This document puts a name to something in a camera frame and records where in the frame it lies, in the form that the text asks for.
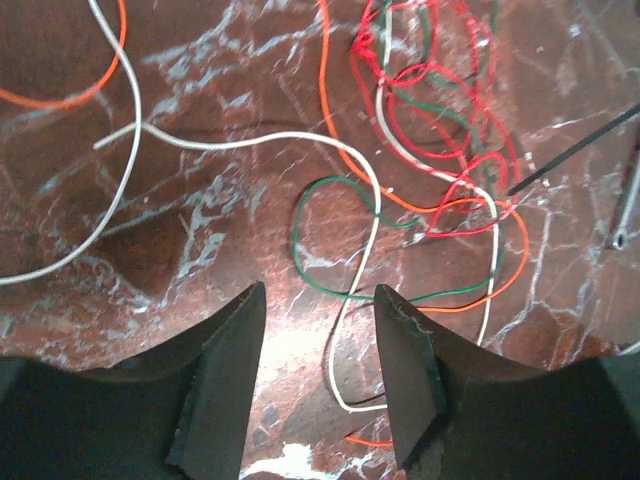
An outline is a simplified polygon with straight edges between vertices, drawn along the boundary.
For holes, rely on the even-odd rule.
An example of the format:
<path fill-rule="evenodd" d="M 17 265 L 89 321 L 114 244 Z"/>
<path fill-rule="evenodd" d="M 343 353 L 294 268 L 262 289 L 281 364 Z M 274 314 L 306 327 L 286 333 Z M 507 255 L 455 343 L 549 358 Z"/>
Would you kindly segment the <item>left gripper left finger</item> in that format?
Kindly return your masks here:
<path fill-rule="evenodd" d="M 266 322 L 257 282 L 109 368 L 1 361 L 5 479 L 236 479 Z"/>

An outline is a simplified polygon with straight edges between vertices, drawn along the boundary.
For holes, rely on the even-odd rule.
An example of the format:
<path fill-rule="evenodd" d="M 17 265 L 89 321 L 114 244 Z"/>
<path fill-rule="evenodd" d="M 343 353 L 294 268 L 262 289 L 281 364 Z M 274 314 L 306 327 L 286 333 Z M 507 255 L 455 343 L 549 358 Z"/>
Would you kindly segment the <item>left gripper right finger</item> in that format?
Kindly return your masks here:
<path fill-rule="evenodd" d="M 546 371 L 431 320 L 391 287 L 374 295 L 397 465 L 411 479 L 635 479 L 639 358 Z"/>

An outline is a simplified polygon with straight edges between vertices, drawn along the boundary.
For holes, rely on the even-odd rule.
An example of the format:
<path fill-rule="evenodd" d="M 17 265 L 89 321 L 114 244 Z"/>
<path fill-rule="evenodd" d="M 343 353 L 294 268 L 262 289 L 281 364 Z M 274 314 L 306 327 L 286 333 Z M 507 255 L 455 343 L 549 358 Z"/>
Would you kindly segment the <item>black zip tie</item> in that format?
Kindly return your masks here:
<path fill-rule="evenodd" d="M 598 129 L 596 129 L 586 137 L 580 139 L 574 145 L 570 146 L 568 149 L 561 152 L 556 157 L 552 158 L 542 167 L 538 168 L 529 176 L 527 176 L 526 178 L 521 180 L 519 183 L 517 183 L 515 186 L 513 186 L 507 192 L 507 196 L 514 197 L 516 194 L 518 194 L 519 192 L 527 188 L 529 185 L 531 185 L 538 179 L 545 176 L 548 172 L 555 169 L 556 167 L 564 163 L 566 160 L 568 160 L 569 158 L 571 158 L 572 156 L 574 156 L 575 154 L 577 154 L 587 146 L 591 145 L 592 143 L 594 143 L 595 141 L 597 141 L 598 139 L 600 139 L 601 137 L 603 137 L 604 135 L 606 135 L 607 133 L 615 129 L 616 127 L 630 120 L 632 117 L 638 115 L 639 110 L 640 110 L 640 104 L 636 103 L 628 110 L 619 114 L 618 116 L 616 116 L 615 118 L 607 122 L 606 124 L 600 126 Z"/>

